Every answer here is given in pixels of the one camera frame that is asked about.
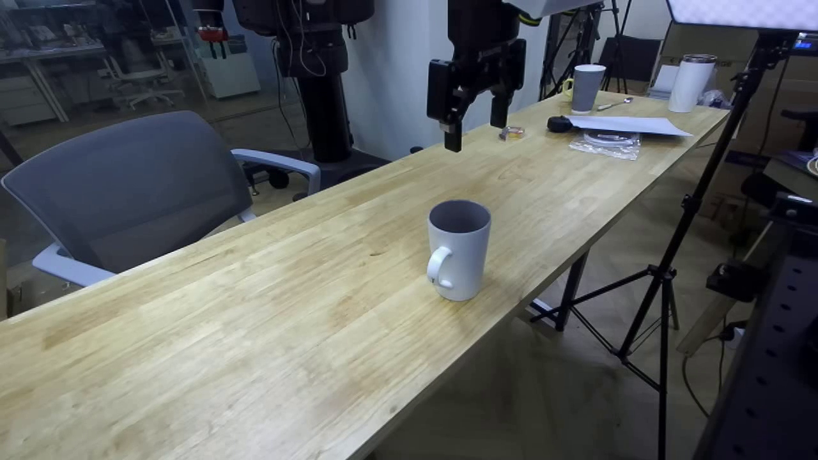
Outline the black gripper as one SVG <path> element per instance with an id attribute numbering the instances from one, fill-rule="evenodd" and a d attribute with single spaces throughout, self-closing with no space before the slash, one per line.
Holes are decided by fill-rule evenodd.
<path id="1" fill-rule="evenodd" d="M 490 91 L 490 125 L 504 128 L 511 94 L 525 83 L 521 9 L 507 0 L 447 0 L 451 59 L 431 59 L 428 114 L 444 128 L 444 146 L 462 148 L 462 111 Z"/>

